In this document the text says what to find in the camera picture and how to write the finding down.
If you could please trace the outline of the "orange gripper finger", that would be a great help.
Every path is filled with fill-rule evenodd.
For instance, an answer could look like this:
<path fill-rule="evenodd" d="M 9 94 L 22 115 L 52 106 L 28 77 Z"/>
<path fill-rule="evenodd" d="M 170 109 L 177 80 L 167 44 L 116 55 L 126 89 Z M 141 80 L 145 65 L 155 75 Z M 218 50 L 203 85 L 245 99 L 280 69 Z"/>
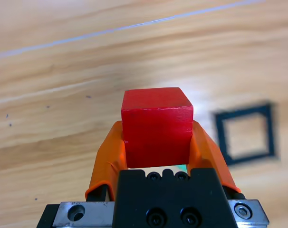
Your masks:
<path fill-rule="evenodd" d="M 86 201 L 105 201 L 106 196 L 114 201 L 119 172 L 126 169 L 122 122 L 117 121 L 97 151 Z"/>
<path fill-rule="evenodd" d="M 226 196 L 234 200 L 245 199 L 236 186 L 219 147 L 197 121 L 193 121 L 187 173 L 191 173 L 194 168 L 215 169 Z"/>

